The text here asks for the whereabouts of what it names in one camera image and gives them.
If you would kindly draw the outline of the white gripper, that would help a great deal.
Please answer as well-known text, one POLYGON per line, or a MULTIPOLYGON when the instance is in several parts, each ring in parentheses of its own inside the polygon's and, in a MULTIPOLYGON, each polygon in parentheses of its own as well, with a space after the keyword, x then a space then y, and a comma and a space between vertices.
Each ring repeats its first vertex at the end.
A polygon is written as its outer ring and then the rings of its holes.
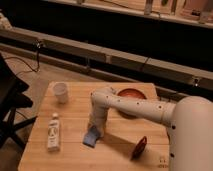
POLYGON ((89 115, 88 127, 91 128, 95 126, 100 133, 100 136, 103 137, 105 134, 106 121, 108 114, 104 113, 94 113, 92 112, 89 115))

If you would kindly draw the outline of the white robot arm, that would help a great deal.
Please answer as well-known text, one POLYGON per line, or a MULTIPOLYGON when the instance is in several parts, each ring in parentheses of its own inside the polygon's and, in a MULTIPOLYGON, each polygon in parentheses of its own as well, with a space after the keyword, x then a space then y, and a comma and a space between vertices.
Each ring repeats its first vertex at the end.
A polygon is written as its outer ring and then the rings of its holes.
POLYGON ((171 102, 121 97, 112 87, 90 96, 89 126, 104 136, 110 108, 164 125, 170 129, 169 171, 213 171, 213 102, 188 96, 171 102))

